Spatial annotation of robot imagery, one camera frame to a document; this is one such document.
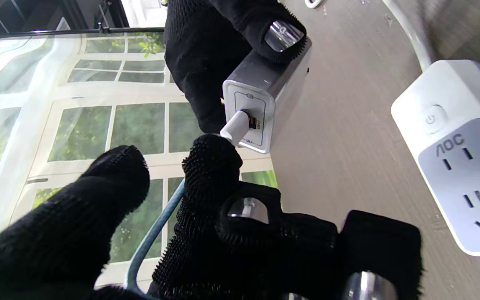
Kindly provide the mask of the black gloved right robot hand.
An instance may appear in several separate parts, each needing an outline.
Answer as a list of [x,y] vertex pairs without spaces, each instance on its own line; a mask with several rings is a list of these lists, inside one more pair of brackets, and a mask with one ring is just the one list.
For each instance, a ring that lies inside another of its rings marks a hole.
[[276,0],[170,0],[165,62],[203,133],[225,126],[223,82],[254,50],[289,63],[305,47],[306,28]]

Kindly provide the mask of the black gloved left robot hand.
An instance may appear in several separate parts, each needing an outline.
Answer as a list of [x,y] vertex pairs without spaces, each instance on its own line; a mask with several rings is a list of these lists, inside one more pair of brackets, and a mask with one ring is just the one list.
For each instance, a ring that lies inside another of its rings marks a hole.
[[[285,213],[276,188],[239,180],[236,148],[202,135],[183,161],[175,235],[152,274],[160,300],[338,299],[350,277],[385,279],[399,300],[421,296],[416,226],[352,210],[338,230]],[[145,159],[135,146],[99,156],[73,183],[0,232],[0,300],[142,300],[118,285],[96,289],[112,236],[145,200]]]

